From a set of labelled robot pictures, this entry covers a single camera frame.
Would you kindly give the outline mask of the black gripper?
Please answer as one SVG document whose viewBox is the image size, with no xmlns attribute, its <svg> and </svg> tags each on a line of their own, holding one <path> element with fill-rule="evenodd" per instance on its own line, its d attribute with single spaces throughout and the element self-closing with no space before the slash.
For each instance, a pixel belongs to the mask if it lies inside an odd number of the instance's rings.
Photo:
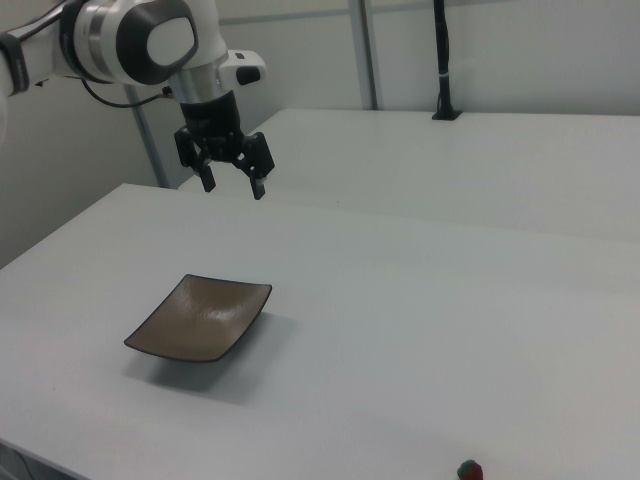
<svg viewBox="0 0 640 480">
<path fill-rule="evenodd" d="M 211 159 L 231 163 L 249 178 L 253 197 L 260 200 L 275 163 L 262 132 L 249 136 L 242 132 L 235 93 L 204 103 L 181 103 L 180 108 L 186 125 L 174 133 L 174 140 L 181 165 L 211 192 L 216 186 Z"/>
</svg>

